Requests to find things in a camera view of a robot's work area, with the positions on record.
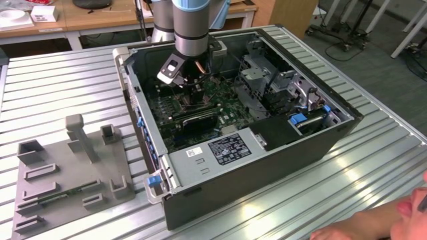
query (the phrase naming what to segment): circuit board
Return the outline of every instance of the circuit board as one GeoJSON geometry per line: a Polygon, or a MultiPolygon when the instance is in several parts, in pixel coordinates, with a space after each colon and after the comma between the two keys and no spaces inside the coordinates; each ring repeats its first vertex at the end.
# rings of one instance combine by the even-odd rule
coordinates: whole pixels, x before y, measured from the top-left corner
{"type": "Polygon", "coordinates": [[[149,105],[170,153],[215,139],[223,135],[222,129],[234,126],[237,130],[253,123],[254,117],[242,104],[234,90],[233,79],[207,80],[203,83],[203,101],[189,104],[185,93],[153,97],[149,105]],[[195,116],[215,114],[218,122],[214,129],[195,135],[182,135],[182,123],[195,116]]]}

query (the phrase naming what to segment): cable on floor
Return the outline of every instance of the cable on floor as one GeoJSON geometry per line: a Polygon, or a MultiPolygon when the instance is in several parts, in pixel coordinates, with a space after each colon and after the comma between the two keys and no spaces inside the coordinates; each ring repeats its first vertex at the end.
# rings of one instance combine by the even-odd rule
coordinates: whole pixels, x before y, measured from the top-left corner
{"type": "Polygon", "coordinates": [[[421,76],[421,74],[417,73],[417,71],[415,71],[415,70],[413,69],[413,67],[410,66],[409,58],[407,58],[405,55],[407,55],[407,56],[414,60],[414,62],[417,63],[417,65],[423,69],[423,74],[425,74],[425,76],[427,75],[427,74],[426,74],[426,73],[427,73],[426,68],[423,67],[423,65],[421,64],[421,62],[417,60],[417,58],[413,56],[413,54],[411,54],[410,52],[405,51],[405,52],[403,52],[402,59],[403,59],[403,61],[405,61],[405,64],[406,64],[407,69],[410,70],[410,72],[411,72],[421,80],[423,80],[425,82],[427,82],[427,79],[426,79],[423,76],[421,76]]]}
{"type": "Polygon", "coordinates": [[[338,46],[338,45],[341,45],[341,44],[342,44],[342,42],[334,43],[331,46],[329,46],[329,47],[325,49],[325,54],[326,54],[331,59],[334,59],[335,61],[347,62],[347,61],[350,61],[351,59],[354,59],[355,56],[358,56],[358,55],[363,52],[363,49],[362,49],[362,50],[361,50],[355,55],[353,55],[350,58],[347,58],[347,59],[338,59],[338,58],[335,58],[335,57],[333,57],[333,56],[330,55],[329,50],[330,50],[330,48],[333,48],[334,46],[338,46]]]}
{"type": "Polygon", "coordinates": [[[98,34],[97,36],[86,36],[90,39],[98,39],[101,37],[102,34],[98,34]]]}
{"type": "Polygon", "coordinates": [[[109,41],[107,44],[102,44],[102,43],[99,43],[98,41],[94,41],[91,38],[86,38],[86,39],[87,39],[90,42],[98,44],[99,46],[106,47],[106,46],[109,46],[109,45],[113,44],[114,39],[115,39],[115,36],[117,36],[117,33],[114,32],[114,33],[113,33],[113,36],[111,36],[111,39],[110,39],[110,41],[109,41]]]}

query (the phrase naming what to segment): motherboard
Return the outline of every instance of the motherboard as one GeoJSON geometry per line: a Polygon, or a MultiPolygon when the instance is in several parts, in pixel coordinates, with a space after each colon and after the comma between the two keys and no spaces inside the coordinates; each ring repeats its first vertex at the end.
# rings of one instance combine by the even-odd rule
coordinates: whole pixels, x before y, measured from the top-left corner
{"type": "Polygon", "coordinates": [[[195,87],[194,102],[179,88],[166,93],[158,85],[158,97],[149,105],[170,152],[175,152],[245,128],[255,121],[235,92],[234,79],[213,77],[195,87]]]}

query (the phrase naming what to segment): metal bracket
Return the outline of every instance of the metal bracket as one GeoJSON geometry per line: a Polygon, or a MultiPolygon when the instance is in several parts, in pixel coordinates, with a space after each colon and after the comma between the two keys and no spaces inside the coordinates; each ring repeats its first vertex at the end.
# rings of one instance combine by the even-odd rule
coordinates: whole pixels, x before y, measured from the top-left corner
{"type": "Polygon", "coordinates": [[[155,171],[153,174],[150,174],[147,177],[145,177],[143,179],[143,183],[145,183],[145,187],[146,187],[146,192],[147,192],[147,197],[149,197],[149,202],[151,202],[153,204],[158,204],[162,203],[162,199],[165,196],[167,196],[169,194],[171,194],[171,191],[166,191],[165,188],[165,183],[162,183],[162,190],[163,193],[161,195],[157,194],[155,189],[153,187],[150,187],[149,185],[149,178],[150,177],[155,177],[155,176],[161,176],[162,180],[165,182],[165,174],[163,174],[163,169],[159,169],[158,171],[155,171]]]}
{"type": "Polygon", "coordinates": [[[126,60],[130,58],[130,56],[131,56],[130,49],[126,46],[118,47],[113,50],[114,64],[118,71],[121,87],[123,91],[127,89],[127,87],[126,87],[126,80],[123,78],[123,73],[122,73],[122,66],[126,60]]]}

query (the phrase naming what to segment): blue latch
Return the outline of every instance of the blue latch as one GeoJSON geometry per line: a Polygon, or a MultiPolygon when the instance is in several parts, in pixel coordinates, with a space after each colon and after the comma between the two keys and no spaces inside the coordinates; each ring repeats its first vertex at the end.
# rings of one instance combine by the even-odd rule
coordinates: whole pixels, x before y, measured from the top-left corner
{"type": "Polygon", "coordinates": [[[323,110],[329,113],[329,112],[331,112],[331,107],[329,105],[325,105],[323,110]]]}
{"type": "Polygon", "coordinates": [[[305,116],[305,114],[299,113],[291,116],[291,123],[294,125],[305,122],[307,120],[307,117],[305,116]]]}
{"type": "Polygon", "coordinates": [[[139,128],[142,128],[145,126],[145,122],[143,122],[143,117],[142,116],[138,118],[137,126],[139,128]]]}
{"type": "Polygon", "coordinates": [[[161,175],[157,175],[157,176],[151,176],[149,177],[149,186],[150,187],[155,187],[158,186],[161,183],[162,183],[162,177],[161,175]]]}

